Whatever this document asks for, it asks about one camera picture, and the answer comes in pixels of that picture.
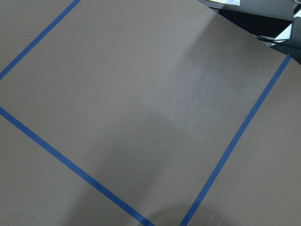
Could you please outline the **black equipment beside table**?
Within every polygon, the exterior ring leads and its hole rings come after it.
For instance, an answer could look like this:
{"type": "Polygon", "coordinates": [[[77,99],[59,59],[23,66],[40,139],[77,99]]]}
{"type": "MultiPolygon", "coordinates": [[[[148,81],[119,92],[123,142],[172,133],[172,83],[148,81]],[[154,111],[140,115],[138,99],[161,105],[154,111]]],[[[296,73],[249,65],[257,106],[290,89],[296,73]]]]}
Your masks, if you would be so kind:
{"type": "Polygon", "coordinates": [[[272,49],[301,62],[301,11],[299,0],[202,0],[202,4],[272,49]]]}

